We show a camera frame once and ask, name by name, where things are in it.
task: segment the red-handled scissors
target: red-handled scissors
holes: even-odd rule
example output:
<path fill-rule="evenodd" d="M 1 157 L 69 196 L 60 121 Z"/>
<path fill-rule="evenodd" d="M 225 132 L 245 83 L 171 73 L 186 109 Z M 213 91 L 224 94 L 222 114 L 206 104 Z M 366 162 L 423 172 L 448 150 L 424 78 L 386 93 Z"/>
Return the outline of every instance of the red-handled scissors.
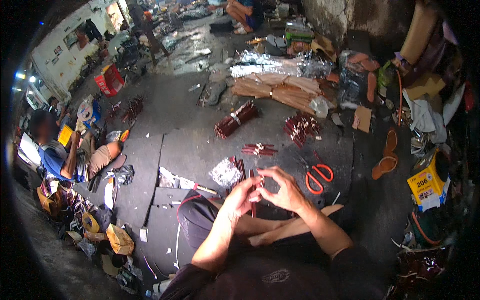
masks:
<path fill-rule="evenodd" d="M 320 170 L 318 168 L 324 168 L 325 170 L 327 170 L 330 173 L 330 178 L 327 178 L 327 176 L 325 176 L 322 172 L 320 172 Z M 329 166 L 318 164 L 317 166 L 312 166 L 312 169 L 317 171 L 317 173 L 320 176 L 322 176 L 322 178 L 325 179 L 327 182 L 331 182 L 333 180 L 333 171 Z M 318 185 L 320 187 L 319 191 L 315 191 L 314 189 L 312 189 L 310 187 L 309 177 L 313 180 L 313 182 L 316 183 L 316 185 Z M 307 189 L 315 195 L 321 194 L 324 191 L 323 185 L 321 185 L 321 183 L 317 180 L 317 178 L 315 178 L 309 171 L 307 172 L 307 175 L 305 175 L 305 183 L 307 185 Z"/>

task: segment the concrete floor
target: concrete floor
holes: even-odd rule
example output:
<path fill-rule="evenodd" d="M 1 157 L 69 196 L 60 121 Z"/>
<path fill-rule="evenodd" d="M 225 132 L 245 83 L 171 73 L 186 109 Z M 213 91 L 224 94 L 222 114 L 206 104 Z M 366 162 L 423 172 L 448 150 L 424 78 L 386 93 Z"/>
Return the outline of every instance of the concrete floor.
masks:
<path fill-rule="evenodd" d="M 163 146 L 166 146 L 163 143 L 169 140 L 176 147 L 187 147 L 185 143 L 191 142 L 192 137 L 195 135 L 200 142 L 207 142 L 208 140 L 207 143 L 209 144 L 211 141 L 215 145 L 216 153 L 222 156 L 235 154 L 232 153 L 234 150 L 231 143 L 235 143 L 235 147 L 237 147 L 237 144 L 252 142 L 252 138 L 257 138 L 259 139 L 258 141 L 260 139 L 261 141 L 272 141 L 273 144 L 277 145 L 277 148 L 289 146 L 286 136 L 278 131 L 281 131 L 281 126 L 286 116 L 293 115 L 295 110 L 271 99 L 255 100 L 255 103 L 262 108 L 263 117 L 255 120 L 255 123 L 245 124 L 243 128 L 239 129 L 239 133 L 231 139 L 235 142 L 231 142 L 228 139 L 222 141 L 214 137 L 213 124 L 230 113 L 232 107 L 237 108 L 243 104 L 246 98 L 233 96 L 227 90 L 218 106 L 202 108 L 196 106 L 196 103 L 197 99 L 204 93 L 202 93 L 201 89 L 193 92 L 188 92 L 188 89 L 197 83 L 202 86 L 207 83 L 206 89 L 208 89 L 210 82 L 220 80 L 228 74 L 227 66 L 222 62 L 227 57 L 232 57 L 235 51 L 241 52 L 246 49 L 245 40 L 274 32 L 267 25 L 264 25 L 257 33 L 246 36 L 235 36 L 228 33 L 214 35 L 209 33 L 209 24 L 214 20 L 215 17 L 210 16 L 201 20 L 187 22 L 184 29 L 179 30 L 177 33 L 178 37 L 183 38 L 171 52 L 169 58 L 161 59 L 159 64 L 155 68 L 150 68 L 149 74 L 145 75 L 137 83 L 122 89 L 119 95 L 102 103 L 104 109 L 107 108 L 109 102 L 116 103 L 120 100 L 122 101 L 122 106 L 125 106 L 128 98 L 133 95 L 143 93 L 146 96 L 144 112 L 139 117 L 130 138 L 125 144 L 125 149 L 129 152 L 126 163 L 133 164 L 135 170 L 139 173 L 142 173 L 141 168 L 143 166 L 149 165 L 153 167 L 143 175 L 138 175 L 134 179 L 132 186 L 120 189 L 120 194 L 128 198 L 129 204 L 126 205 L 126 200 L 120 198 L 116 205 L 120 207 L 119 214 L 121 219 L 132 225 L 133 238 L 137 248 L 142 249 L 150 265 L 157 264 L 163 274 L 168 274 L 175 270 L 172 263 L 176 261 L 175 241 L 178 225 L 174 217 L 174 209 L 164 211 L 161 206 L 159 210 L 156 207 L 158 203 L 162 202 L 161 197 L 168 192 L 156 192 L 154 185 L 151 184 L 156 181 L 158 162 L 160 161 L 160 164 L 162 164 Z M 202 62 L 208 63 L 210 74 L 207 72 L 198 73 L 196 71 L 198 62 L 185 64 L 185 61 L 191 58 L 191 53 L 194 50 L 204 48 L 209 48 L 212 51 Z M 90 93 L 89 88 L 85 88 L 84 91 Z M 347 166 L 348 169 L 351 167 L 351 174 L 347 174 L 350 184 L 346 184 L 346 192 L 342 193 L 339 203 L 349 203 L 355 208 L 356 222 L 351 232 L 354 242 L 365 247 L 372 258 L 381 262 L 392 272 L 398 248 L 391 242 L 390 238 L 401 241 L 407 214 L 412 211 L 413 207 L 409 187 L 406 183 L 409 171 L 415 161 L 409 154 L 410 133 L 408 130 L 397 130 L 399 143 L 395 152 L 399 157 L 399 164 L 393 172 L 382 176 L 379 180 L 373 180 L 371 169 L 382 157 L 386 133 L 391 126 L 394 126 L 393 123 L 373 119 L 372 130 L 369 134 L 366 134 L 353 130 L 350 127 L 353 121 L 353 111 L 343 112 L 341 119 L 346 124 L 343 136 L 353 141 L 353 148 L 351 149 L 352 163 Z M 339 134 L 338 129 L 329 118 L 322 121 L 322 125 L 326 128 L 325 130 Z M 251 131 L 252 128 L 257 128 L 258 126 L 262 127 L 264 131 L 259 131 L 258 135 L 249 137 L 248 130 Z M 108 131 L 124 129 L 126 129 L 126 125 L 116 121 L 109 125 Z M 173 139 L 172 136 L 178 136 L 176 132 L 179 131 L 185 137 L 183 139 Z M 148 141 L 146 140 L 147 133 L 150 139 Z M 143 154 L 139 155 L 141 148 L 143 148 Z M 193 154 L 189 155 L 185 151 L 178 151 L 176 153 L 177 157 L 170 156 L 169 162 L 164 164 L 169 164 L 169 168 L 173 172 L 181 172 L 183 170 L 187 172 L 187 168 L 190 166 L 190 172 L 183 176 L 192 178 L 200 183 L 211 184 L 207 172 L 210 170 L 209 164 L 211 164 L 211 161 L 215 161 L 217 158 L 213 159 L 211 153 L 204 152 L 199 154 L 198 152 L 193 152 Z M 324 160 L 330 158 L 328 153 L 325 153 L 324 157 Z M 262 160 L 255 160 L 252 161 L 252 165 L 248 168 L 253 168 L 254 165 L 266 166 L 268 163 Z M 304 175 L 302 174 L 304 170 L 299 169 L 296 173 L 297 181 L 303 183 Z M 148 190 L 142 189 L 139 191 L 138 187 L 142 184 L 145 185 L 146 182 L 149 182 Z M 102 203 L 102 184 L 98 192 L 89 195 L 89 197 L 89 200 L 96 204 Z M 155 222 L 151 222 L 146 214 L 144 221 L 142 221 L 143 211 L 137 211 L 137 207 L 139 207 L 137 203 L 139 202 L 142 202 L 143 207 L 146 207 L 147 210 L 157 209 L 153 212 L 151 211 L 150 215 L 151 218 L 155 219 Z M 145 224 L 149 228 L 148 243 L 140 242 L 138 239 L 138 229 Z M 179 242 L 180 266 L 188 263 L 193 254 L 192 251 L 184 247 L 187 247 L 187 245 L 182 241 L 181 237 Z M 168 248 L 172 249 L 172 253 L 166 254 Z M 153 280 L 153 276 L 147 269 L 141 253 L 135 251 L 134 255 L 144 270 L 145 288 L 151 289 L 150 285 L 157 281 Z"/>

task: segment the brown paper bag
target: brown paper bag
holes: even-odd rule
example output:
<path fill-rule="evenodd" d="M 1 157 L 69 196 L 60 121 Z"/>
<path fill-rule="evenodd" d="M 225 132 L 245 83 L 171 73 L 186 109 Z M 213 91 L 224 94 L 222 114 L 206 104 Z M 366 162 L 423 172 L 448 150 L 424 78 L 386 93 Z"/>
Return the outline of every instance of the brown paper bag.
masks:
<path fill-rule="evenodd" d="M 135 244 L 125 230 L 110 224 L 107 228 L 107 236 L 108 240 L 110 241 L 110 245 L 116 254 L 132 254 Z"/>

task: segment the dirty white wall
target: dirty white wall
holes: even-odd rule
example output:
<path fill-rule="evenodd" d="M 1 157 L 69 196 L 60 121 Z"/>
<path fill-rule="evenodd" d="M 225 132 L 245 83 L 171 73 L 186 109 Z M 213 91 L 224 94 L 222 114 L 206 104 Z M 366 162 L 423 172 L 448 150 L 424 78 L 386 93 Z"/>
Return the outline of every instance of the dirty white wall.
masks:
<path fill-rule="evenodd" d="M 305 14 L 317 31 L 342 46 L 348 29 L 367 31 L 372 50 L 399 50 L 413 16 L 409 0 L 303 0 Z"/>
<path fill-rule="evenodd" d="M 99 32 L 103 34 L 105 30 L 114 31 L 113 24 L 107 15 L 106 7 L 114 3 L 113 0 L 93 0 L 70 14 L 62 20 L 43 40 L 33 49 L 32 59 L 38 73 L 47 83 L 51 92 L 65 101 L 69 101 L 71 95 L 68 91 L 72 82 L 79 76 L 85 57 L 95 53 L 98 44 L 87 43 L 83 49 L 79 49 L 78 44 L 68 49 L 63 39 L 75 30 L 82 22 L 92 19 Z M 52 63 L 55 58 L 54 49 L 60 46 L 62 53 L 58 56 L 56 64 Z"/>

